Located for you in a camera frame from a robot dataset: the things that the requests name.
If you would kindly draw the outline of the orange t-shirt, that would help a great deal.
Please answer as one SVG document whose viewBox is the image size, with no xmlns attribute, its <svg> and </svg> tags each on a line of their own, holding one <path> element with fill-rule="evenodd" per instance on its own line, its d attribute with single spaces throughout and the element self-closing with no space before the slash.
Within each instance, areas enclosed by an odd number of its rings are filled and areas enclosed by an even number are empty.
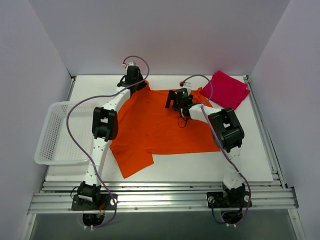
<svg viewBox="0 0 320 240">
<path fill-rule="evenodd" d="M 124 178 L 154 163 L 153 155 L 218 152 L 210 127 L 199 120 L 183 126 L 180 114 L 165 108 L 168 90 L 146 86 L 118 112 L 118 134 L 110 150 Z"/>
</svg>

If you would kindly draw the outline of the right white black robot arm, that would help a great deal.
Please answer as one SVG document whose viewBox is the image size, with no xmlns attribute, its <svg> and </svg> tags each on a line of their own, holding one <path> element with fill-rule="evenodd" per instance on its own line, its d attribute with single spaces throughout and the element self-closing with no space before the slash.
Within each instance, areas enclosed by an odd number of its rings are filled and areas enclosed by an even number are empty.
<svg viewBox="0 0 320 240">
<path fill-rule="evenodd" d="M 213 108 L 203 103 L 193 102 L 193 96 L 186 88 L 170 90 L 165 108 L 178 111 L 182 117 L 207 123 L 227 163 L 224 167 L 222 200 L 227 206 L 240 201 L 238 191 L 245 191 L 245 180 L 241 172 L 241 146 L 245 137 L 244 130 L 234 110 Z"/>
</svg>

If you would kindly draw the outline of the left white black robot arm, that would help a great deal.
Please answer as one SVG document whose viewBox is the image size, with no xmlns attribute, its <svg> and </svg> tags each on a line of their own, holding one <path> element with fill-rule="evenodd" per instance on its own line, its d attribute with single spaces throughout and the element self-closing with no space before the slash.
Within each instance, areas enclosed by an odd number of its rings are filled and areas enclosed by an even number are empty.
<svg viewBox="0 0 320 240">
<path fill-rule="evenodd" d="M 134 61 L 124 64 L 126 75 L 117 84 L 115 93 L 102 106 L 95 107 L 92 116 L 93 148 L 84 180 L 77 196 L 90 210 L 101 203 L 102 171 L 110 145 L 118 135 L 118 112 L 136 92 L 147 86 L 140 68 Z"/>
</svg>

